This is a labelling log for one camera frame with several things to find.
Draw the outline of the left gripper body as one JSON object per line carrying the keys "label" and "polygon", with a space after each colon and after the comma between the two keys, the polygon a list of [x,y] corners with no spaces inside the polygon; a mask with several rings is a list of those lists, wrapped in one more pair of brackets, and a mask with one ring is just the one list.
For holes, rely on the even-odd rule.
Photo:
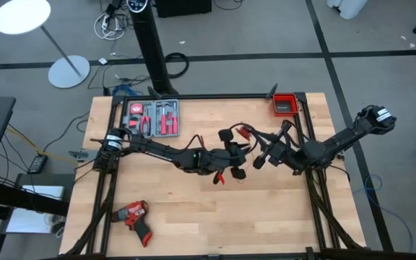
{"label": "left gripper body", "polygon": [[243,180],[246,178],[246,172],[244,169],[240,169],[240,166],[246,162],[247,150],[241,150],[237,142],[233,142],[233,132],[231,129],[222,129],[218,131],[220,140],[224,142],[225,151],[228,153],[226,156],[219,157],[220,160],[226,160],[230,167],[232,177],[237,180]]}

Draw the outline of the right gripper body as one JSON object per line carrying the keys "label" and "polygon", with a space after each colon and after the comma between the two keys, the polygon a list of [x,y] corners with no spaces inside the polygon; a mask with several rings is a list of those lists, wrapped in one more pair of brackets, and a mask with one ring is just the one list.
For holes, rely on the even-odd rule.
{"label": "right gripper body", "polygon": [[290,121],[283,121],[280,130],[274,134],[270,134],[268,142],[259,143],[262,153],[254,160],[253,166],[255,169],[260,169],[269,157],[268,162],[273,166],[278,166],[282,159],[291,150],[291,145],[288,135],[288,130],[292,124]]}

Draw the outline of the black wire spool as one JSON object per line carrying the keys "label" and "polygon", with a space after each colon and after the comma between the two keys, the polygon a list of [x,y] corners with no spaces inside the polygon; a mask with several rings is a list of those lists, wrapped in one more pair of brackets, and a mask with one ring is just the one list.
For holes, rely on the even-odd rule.
{"label": "black wire spool", "polygon": [[240,128],[237,128],[236,131],[246,140],[250,141],[251,137],[253,136],[249,131],[248,131],[248,126],[242,126]]}

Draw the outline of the small red plastic bin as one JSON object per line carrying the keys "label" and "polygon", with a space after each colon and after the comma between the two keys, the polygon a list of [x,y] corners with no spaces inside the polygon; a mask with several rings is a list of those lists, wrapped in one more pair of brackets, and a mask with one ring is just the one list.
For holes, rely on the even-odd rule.
{"label": "small red plastic bin", "polygon": [[297,99],[293,93],[275,93],[272,99],[275,116],[294,116],[298,113]]}

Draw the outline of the grey tool kit case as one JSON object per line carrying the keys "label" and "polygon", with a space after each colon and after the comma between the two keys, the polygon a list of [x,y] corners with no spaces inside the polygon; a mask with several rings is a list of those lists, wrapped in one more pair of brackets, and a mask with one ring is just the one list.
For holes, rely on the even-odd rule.
{"label": "grey tool kit case", "polygon": [[[160,134],[160,119],[161,119],[161,107],[157,107],[157,103],[168,102],[170,106],[165,107],[166,113],[166,135]],[[133,103],[141,103],[143,105],[143,114],[142,115],[131,115],[130,106]],[[178,133],[169,134],[168,133],[168,113],[173,112],[178,117]],[[122,119],[122,127],[131,131],[132,134],[140,134],[139,125],[142,116],[149,116],[151,118],[151,135],[149,137],[144,136],[145,138],[152,137],[176,137],[179,135],[179,118],[180,118],[180,109],[179,101],[177,99],[170,100],[151,100],[151,101],[126,101],[124,116]]]}

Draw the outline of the white plastic container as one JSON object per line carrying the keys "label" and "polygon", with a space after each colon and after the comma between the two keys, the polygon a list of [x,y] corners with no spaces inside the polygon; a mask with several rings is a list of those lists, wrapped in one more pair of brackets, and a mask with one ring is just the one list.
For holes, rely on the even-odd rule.
{"label": "white plastic container", "polygon": [[342,19],[351,20],[356,17],[368,0],[326,0],[329,8],[337,9]]}

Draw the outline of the black side stand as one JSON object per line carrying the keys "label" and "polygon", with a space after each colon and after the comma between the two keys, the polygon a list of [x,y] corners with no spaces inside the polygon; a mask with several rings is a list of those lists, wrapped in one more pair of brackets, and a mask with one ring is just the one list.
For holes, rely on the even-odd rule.
{"label": "black side stand", "polygon": [[[74,176],[72,174],[37,174],[17,176],[16,181],[0,177],[0,253],[8,234],[51,234],[69,210]],[[63,186],[62,200],[32,194],[22,186]]]}

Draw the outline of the white flat box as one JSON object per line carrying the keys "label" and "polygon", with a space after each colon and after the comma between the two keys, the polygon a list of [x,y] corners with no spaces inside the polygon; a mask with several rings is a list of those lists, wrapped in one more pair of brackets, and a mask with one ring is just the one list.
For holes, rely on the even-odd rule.
{"label": "white flat box", "polygon": [[62,200],[65,188],[63,186],[32,186],[24,185],[22,188],[32,194],[46,196],[51,199]]}

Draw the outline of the black power adapter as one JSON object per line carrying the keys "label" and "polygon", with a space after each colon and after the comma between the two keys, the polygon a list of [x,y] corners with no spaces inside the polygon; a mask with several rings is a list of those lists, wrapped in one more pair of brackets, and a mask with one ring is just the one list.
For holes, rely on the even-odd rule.
{"label": "black power adapter", "polygon": [[27,170],[28,174],[39,174],[43,170],[48,157],[46,155],[38,154],[34,157],[30,167]]}

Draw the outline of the white round side table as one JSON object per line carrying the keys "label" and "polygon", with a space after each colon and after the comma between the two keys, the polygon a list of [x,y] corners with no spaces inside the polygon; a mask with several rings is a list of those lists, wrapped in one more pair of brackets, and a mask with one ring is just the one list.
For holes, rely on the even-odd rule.
{"label": "white round side table", "polygon": [[61,54],[48,70],[48,81],[59,89],[81,84],[90,73],[90,63],[78,55],[67,55],[47,30],[45,23],[51,15],[47,0],[10,0],[0,7],[0,33],[23,35],[41,29]]}

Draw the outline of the black aluminium rig frame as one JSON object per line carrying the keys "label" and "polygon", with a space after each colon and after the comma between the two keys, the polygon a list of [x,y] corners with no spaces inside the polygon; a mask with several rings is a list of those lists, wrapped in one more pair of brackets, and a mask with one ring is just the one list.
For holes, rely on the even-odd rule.
{"label": "black aluminium rig frame", "polygon": [[[307,93],[307,92],[294,92],[293,94],[297,95],[297,99],[302,104],[307,105],[309,107],[308,99],[321,99],[325,101],[326,98],[324,93]],[[252,103],[253,101],[263,101],[263,106],[267,105],[266,101],[268,94],[264,93],[248,93],[248,94],[200,94],[200,95],[163,95],[163,97],[159,100],[169,100],[169,99],[177,99],[179,101],[188,100],[192,103],[196,103],[197,101],[201,102],[200,100],[214,100],[214,101],[207,101],[209,103],[221,103],[223,100],[231,100],[229,102],[234,102],[232,100],[240,100],[243,103]],[[91,148],[93,147],[95,150],[99,147],[99,144],[92,144],[93,137],[104,137],[107,131],[116,124],[119,124],[123,120],[125,109],[124,104],[127,104],[128,101],[152,101],[157,100],[155,96],[152,95],[141,95],[141,96],[117,96],[117,97],[94,97],[92,100],[92,105],[90,109],[90,114],[88,117],[86,132],[84,134],[84,142],[83,145]],[[311,114],[309,112],[309,108],[306,108],[307,111],[303,111],[305,118],[306,118],[306,127],[307,129],[314,130],[313,126],[311,126]],[[103,191],[104,191],[104,183],[106,180],[106,176],[109,173],[98,173],[97,177],[97,187],[95,188],[95,201],[91,208],[91,217],[95,219],[97,212],[100,211],[102,207],[103,201],[107,200],[103,198]],[[91,230],[91,233],[88,236],[88,240],[85,241],[83,248],[81,251],[78,249],[70,254],[62,253],[58,255],[56,258],[46,259],[46,260],[416,260],[416,253],[403,253],[403,252],[394,252],[393,249],[388,249],[388,251],[372,251],[369,248],[362,248],[357,249],[352,247],[352,249],[342,249],[342,248],[327,248],[325,247],[326,238],[324,235],[324,228],[322,227],[322,220],[321,214],[317,213],[315,208],[319,208],[319,211],[323,214],[324,210],[326,210],[326,214],[329,213],[329,209],[324,209],[324,205],[330,205],[330,200],[328,199],[327,202],[320,202],[316,201],[317,198],[315,194],[312,192],[308,195],[309,196],[309,204],[312,211],[312,218],[314,226],[316,227],[316,237],[318,241],[319,252],[315,252],[311,246],[305,248],[304,252],[285,252],[285,253],[244,253],[244,254],[225,254],[225,253],[206,253],[206,254],[191,254],[191,255],[159,255],[159,256],[106,256],[106,252],[108,250],[108,242],[110,240],[110,231],[111,231],[111,223],[108,220],[109,215],[112,213],[112,203],[115,198],[115,194],[110,195],[110,208],[107,208],[104,211],[104,214],[100,216],[99,222],[95,223],[93,220],[91,222],[94,225],[94,230]],[[336,219],[329,220],[330,217],[325,216],[328,223],[328,229],[330,236],[333,238],[334,236],[339,236],[342,232],[341,229],[339,230],[335,227]],[[84,247],[87,249],[95,250],[95,239],[97,233],[97,226],[100,225],[100,222],[104,218],[104,224],[102,229],[102,237],[101,244],[100,244],[100,251],[97,253],[82,253]]]}

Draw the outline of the red handled screwdriver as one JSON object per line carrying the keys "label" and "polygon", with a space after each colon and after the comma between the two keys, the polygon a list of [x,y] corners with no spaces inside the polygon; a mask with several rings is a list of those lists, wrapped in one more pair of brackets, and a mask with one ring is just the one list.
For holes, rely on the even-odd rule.
{"label": "red handled screwdriver", "polygon": [[168,133],[177,134],[178,133],[178,117],[173,112],[168,113]]}

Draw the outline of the red handled hammer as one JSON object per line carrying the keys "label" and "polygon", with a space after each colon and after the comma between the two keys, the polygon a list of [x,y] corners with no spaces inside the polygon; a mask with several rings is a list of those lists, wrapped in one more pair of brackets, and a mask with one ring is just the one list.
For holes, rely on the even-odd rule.
{"label": "red handled hammer", "polygon": [[162,102],[162,103],[157,103],[156,104],[157,107],[161,107],[161,119],[160,119],[160,134],[161,135],[166,135],[166,113],[165,113],[165,107],[166,106],[170,106],[170,103],[168,102]]}

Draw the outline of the red handled pliers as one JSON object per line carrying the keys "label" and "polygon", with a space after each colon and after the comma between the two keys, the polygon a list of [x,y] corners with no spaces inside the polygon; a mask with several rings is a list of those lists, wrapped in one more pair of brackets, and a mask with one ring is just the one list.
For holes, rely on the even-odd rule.
{"label": "red handled pliers", "polygon": [[151,135],[151,118],[149,116],[142,116],[139,125],[140,134],[145,137]]}

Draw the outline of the red black cordless drill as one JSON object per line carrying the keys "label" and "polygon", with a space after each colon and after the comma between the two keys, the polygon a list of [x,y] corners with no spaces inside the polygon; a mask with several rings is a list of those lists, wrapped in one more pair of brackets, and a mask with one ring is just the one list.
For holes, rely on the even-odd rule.
{"label": "red black cordless drill", "polygon": [[135,201],[113,212],[110,221],[123,222],[131,231],[137,234],[145,248],[152,238],[152,231],[145,220],[147,213],[148,204],[146,201]]}

